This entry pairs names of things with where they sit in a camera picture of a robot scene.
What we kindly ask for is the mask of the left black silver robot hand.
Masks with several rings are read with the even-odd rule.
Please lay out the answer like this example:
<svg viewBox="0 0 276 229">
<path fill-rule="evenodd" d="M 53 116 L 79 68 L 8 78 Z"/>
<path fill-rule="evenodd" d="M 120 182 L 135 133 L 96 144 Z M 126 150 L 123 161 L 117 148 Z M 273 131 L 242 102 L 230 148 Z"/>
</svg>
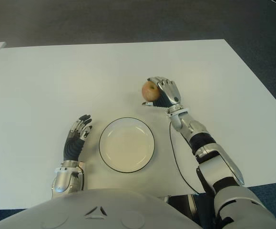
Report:
<svg viewBox="0 0 276 229">
<path fill-rule="evenodd" d="M 73 123 L 64 144 L 64 161 L 78 161 L 86 138 L 92 129 L 92 126 L 90 125 L 91 121 L 91 115 L 85 114 Z"/>
</svg>

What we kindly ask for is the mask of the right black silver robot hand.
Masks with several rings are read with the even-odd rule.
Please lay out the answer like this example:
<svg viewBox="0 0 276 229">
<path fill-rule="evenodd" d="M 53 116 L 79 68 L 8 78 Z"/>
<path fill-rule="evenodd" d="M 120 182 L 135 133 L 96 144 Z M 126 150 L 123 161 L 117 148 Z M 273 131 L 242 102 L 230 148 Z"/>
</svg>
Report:
<svg viewBox="0 0 276 229">
<path fill-rule="evenodd" d="M 142 105 L 169 108 L 181 103 L 181 96 L 174 81 L 163 77 L 151 77 L 142 86 Z"/>
</svg>

